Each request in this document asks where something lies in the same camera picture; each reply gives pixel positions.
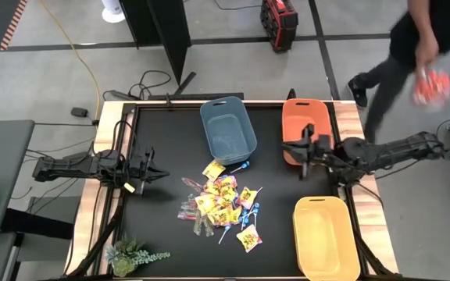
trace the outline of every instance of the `hand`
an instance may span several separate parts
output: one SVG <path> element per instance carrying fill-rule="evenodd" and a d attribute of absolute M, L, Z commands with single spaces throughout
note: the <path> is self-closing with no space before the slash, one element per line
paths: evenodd
<path fill-rule="evenodd" d="M 435 35 L 420 36 L 420 42 L 416 46 L 416 78 L 422 77 L 425 66 L 432 63 L 438 56 L 438 43 Z"/>

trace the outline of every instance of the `concrete floor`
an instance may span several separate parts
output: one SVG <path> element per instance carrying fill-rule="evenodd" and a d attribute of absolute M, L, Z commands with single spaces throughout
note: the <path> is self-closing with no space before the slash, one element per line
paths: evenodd
<path fill-rule="evenodd" d="M 258 5 L 259 0 L 218 0 L 224 7 Z M 74 43 L 131 41 L 125 22 L 105 23 L 98 0 L 46 0 Z M 299 11 L 299 35 L 314 35 L 307 0 L 293 0 Z M 316 0 L 325 34 L 382 34 L 405 11 L 405 0 Z M 263 36 L 257 9 L 220 11 L 212 0 L 185 2 L 192 39 Z M 12 46 L 66 44 L 36 0 L 30 0 L 11 42 Z M 374 66 L 388 53 L 388 40 L 328 41 L 332 69 L 343 98 L 346 81 Z M 161 47 L 112 48 L 80 51 L 96 75 L 102 91 L 127 91 L 145 70 L 170 72 Z M 450 54 L 439 65 L 450 72 Z M 298 41 L 293 49 L 276 55 L 269 43 L 195 45 L 187 54 L 184 76 L 198 75 L 184 93 L 243 91 L 247 99 L 284 99 L 290 88 L 305 98 L 331 99 L 319 45 Z M 148 84 L 163 79 L 154 75 Z M 155 94 L 172 93 L 174 81 Z M 434 131 L 450 118 L 450 104 L 442 112 L 427 113 L 409 101 L 410 87 L 387 115 L 379 142 L 406 137 L 421 130 Z M 71 51 L 0 52 L 0 119 L 37 122 L 87 123 L 69 112 L 72 106 L 95 110 L 95 88 Z M 53 149 L 94 136 L 93 129 L 37 126 L 33 149 Z M 63 156 L 88 148 L 87 144 L 57 152 Z M 35 183 L 32 164 L 21 171 L 14 196 L 34 189 L 11 207 L 25 209 L 31 196 L 39 197 L 56 183 Z M 450 160 L 421 162 L 378 182 L 398 267 L 405 276 L 450 279 Z M 64 196 L 79 196 L 80 181 Z M 57 195 L 51 192 L 48 196 Z M 23 263 L 19 280 L 49 278 L 62 272 L 65 261 Z"/>

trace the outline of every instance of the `black shirt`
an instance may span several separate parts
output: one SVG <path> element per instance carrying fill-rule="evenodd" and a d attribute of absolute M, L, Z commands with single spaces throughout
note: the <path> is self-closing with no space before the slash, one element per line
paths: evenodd
<path fill-rule="evenodd" d="M 450 50 L 450 0 L 430 0 L 430 21 L 440 53 Z M 407 12 L 390 32 L 390 55 L 407 66 L 415 67 L 418 30 Z"/>

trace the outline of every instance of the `orange hazard stripe tape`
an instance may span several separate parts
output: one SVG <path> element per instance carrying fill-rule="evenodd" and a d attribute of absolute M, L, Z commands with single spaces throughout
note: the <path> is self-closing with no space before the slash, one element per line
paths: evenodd
<path fill-rule="evenodd" d="M 26 5 L 27 0 L 20 0 L 19 5 L 16 7 L 13 18 L 10 21 L 8 28 L 6 29 L 5 35 L 1 39 L 1 51 L 5 51 L 8 48 L 9 42 L 12 40 L 13 33 L 15 33 L 16 25 L 19 24 L 20 18 L 22 18 L 23 10 L 25 9 Z"/>

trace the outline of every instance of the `red power station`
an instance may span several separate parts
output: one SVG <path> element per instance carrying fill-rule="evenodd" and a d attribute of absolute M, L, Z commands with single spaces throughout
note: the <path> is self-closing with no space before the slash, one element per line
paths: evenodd
<path fill-rule="evenodd" d="M 291 49 L 298 25 L 298 13 L 291 1 L 263 0 L 260 19 L 275 52 Z"/>

